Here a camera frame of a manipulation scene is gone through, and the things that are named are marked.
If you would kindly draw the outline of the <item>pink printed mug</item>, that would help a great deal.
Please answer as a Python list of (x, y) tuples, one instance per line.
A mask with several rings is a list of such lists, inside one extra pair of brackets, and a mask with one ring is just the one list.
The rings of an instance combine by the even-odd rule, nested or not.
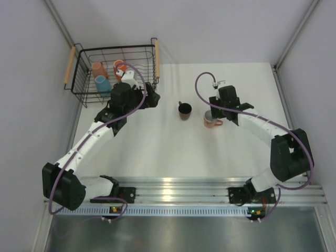
[(204, 120), (204, 126), (209, 129), (223, 125), (222, 120), (212, 117), (211, 110), (208, 110), (204, 113), (203, 120)]

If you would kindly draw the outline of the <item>orange mug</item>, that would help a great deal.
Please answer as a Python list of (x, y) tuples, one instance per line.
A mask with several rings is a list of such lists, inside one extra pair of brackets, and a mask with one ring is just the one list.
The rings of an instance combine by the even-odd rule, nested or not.
[(127, 69), (128, 69), (128, 67), (127, 67), (127, 65), (124, 64), (123, 60), (116, 60), (113, 63), (114, 75), (115, 75), (118, 82), (122, 81), (122, 77), (123, 77), (124, 73), (127, 71)]

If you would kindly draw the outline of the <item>blue mug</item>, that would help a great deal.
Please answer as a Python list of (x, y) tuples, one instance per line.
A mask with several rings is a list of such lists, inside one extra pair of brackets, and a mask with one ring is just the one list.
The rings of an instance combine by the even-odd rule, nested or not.
[(105, 76), (99, 75), (94, 80), (97, 92), (102, 97), (110, 97), (112, 86)]

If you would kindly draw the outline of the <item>salmon dotted mug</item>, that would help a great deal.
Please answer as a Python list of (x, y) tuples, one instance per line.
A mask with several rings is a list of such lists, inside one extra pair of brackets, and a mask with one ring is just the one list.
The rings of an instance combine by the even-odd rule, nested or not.
[(94, 78), (98, 76), (104, 76), (106, 79), (109, 79), (108, 72), (102, 62), (93, 62), (91, 69)]

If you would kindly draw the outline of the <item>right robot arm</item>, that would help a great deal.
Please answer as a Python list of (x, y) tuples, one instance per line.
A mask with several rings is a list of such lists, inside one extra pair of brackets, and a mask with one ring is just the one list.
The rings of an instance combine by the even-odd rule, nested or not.
[(231, 203), (258, 202), (266, 190), (313, 169), (314, 161), (304, 130), (289, 130), (258, 115), (254, 106), (240, 102), (234, 86), (222, 87), (215, 83), (214, 89), (216, 95), (209, 98), (212, 118), (227, 119), (270, 147), (269, 167), (248, 179), (241, 192), (232, 196)]

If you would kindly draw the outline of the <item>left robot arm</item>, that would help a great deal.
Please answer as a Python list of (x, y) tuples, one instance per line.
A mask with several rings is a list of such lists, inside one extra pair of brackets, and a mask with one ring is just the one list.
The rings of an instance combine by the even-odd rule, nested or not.
[(127, 123), (127, 116), (138, 109), (155, 108), (160, 95), (150, 83), (137, 89), (128, 83), (117, 83), (107, 105), (98, 112), (89, 130), (68, 153), (56, 163), (42, 169), (43, 195), (71, 211), (84, 201), (115, 202), (120, 195), (119, 182), (111, 176), (86, 176), (90, 160), (112, 140)]

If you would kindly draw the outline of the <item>dark brown mug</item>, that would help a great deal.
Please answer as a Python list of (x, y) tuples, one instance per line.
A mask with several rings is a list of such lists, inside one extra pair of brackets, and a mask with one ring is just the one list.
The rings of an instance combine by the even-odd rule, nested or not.
[(189, 119), (192, 112), (192, 106), (189, 103), (185, 102), (178, 102), (178, 113), (180, 116), (180, 119), (183, 121), (186, 121)]

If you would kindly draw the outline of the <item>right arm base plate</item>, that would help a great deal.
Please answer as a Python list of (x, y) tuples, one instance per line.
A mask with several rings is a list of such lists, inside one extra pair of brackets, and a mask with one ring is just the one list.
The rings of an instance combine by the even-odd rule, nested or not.
[(262, 192), (248, 194), (243, 187), (228, 188), (229, 202), (235, 205), (244, 204), (274, 204), (276, 195), (273, 188), (269, 188)]

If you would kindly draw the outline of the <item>aluminium mounting rail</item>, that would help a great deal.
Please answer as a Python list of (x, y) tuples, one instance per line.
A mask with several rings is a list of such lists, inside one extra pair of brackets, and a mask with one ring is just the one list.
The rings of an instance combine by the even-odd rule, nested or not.
[[(135, 187), (140, 205), (229, 205), (228, 189), (241, 187), (245, 177), (118, 177), (121, 186)], [(280, 206), (317, 206), (327, 203), (321, 185), (281, 189)]]

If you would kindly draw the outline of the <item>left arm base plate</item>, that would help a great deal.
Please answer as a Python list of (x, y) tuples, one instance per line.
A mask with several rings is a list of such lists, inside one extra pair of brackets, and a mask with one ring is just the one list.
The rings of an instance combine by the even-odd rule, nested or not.
[(108, 196), (104, 196), (105, 199), (102, 199), (102, 196), (91, 199), (91, 203), (119, 203), (116, 199), (111, 198), (121, 198), (129, 204), (133, 204), (136, 197), (136, 188), (135, 187), (117, 187), (112, 190), (112, 193)]

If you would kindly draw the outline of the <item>left aluminium frame post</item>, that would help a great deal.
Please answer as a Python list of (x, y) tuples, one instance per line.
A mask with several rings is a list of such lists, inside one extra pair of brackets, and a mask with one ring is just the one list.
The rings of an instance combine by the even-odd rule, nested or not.
[(49, 14), (51, 15), (53, 21), (55, 22), (56, 26), (58, 27), (59, 31), (61, 32), (63, 38), (65, 39), (66, 43), (70, 48), (75, 46), (76, 52), (79, 52), (79, 47), (75, 45), (75, 42), (73, 38), (71, 37), (71, 34), (69, 30), (67, 29), (61, 15), (57, 11), (54, 3), (52, 0), (42, 0), (43, 4), (47, 8)]

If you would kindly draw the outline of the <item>aluminium frame post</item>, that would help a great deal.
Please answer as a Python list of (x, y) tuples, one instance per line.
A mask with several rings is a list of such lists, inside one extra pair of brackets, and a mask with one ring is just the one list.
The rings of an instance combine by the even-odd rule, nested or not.
[(47, 8), (49, 14), (51, 15), (53, 21), (55, 22), (56, 26), (58, 27), (59, 31), (61, 32), (63, 38), (65, 39), (66, 43), (70, 48), (75, 46), (76, 52), (79, 52), (79, 47), (75, 45), (75, 42), (73, 38), (71, 37), (71, 34), (69, 30), (67, 29), (61, 15), (57, 11), (54, 3), (52, 0), (42, 0), (43, 4)]
[(293, 50), (296, 42), (298, 41), (299, 37), (303, 33), (305, 27), (308, 25), (310, 19), (318, 9), (321, 0), (312, 0), (310, 1), (307, 9), (304, 11), (304, 14), (299, 19), (298, 24), (296, 25), (295, 29), (293, 30), (292, 34), (290, 35), (283, 51), (281, 52), (278, 60), (273, 65), (274, 72), (278, 72), (281, 66), (283, 65), (284, 61), (288, 57), (289, 53)]

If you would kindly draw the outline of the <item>right aluminium frame post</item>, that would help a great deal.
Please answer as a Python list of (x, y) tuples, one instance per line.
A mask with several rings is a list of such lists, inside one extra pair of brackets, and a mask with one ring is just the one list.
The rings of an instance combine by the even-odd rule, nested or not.
[(310, 19), (318, 9), (321, 0), (312, 0), (310, 1), (307, 9), (304, 11), (304, 14), (299, 19), (298, 24), (296, 25), (295, 29), (293, 30), (292, 34), (290, 35), (283, 51), (281, 52), (278, 60), (273, 65), (274, 72), (278, 72), (281, 66), (283, 65), (284, 61), (288, 57), (289, 53), (293, 50), (296, 42), (298, 41), (299, 37), (303, 33), (305, 27), (308, 25)]

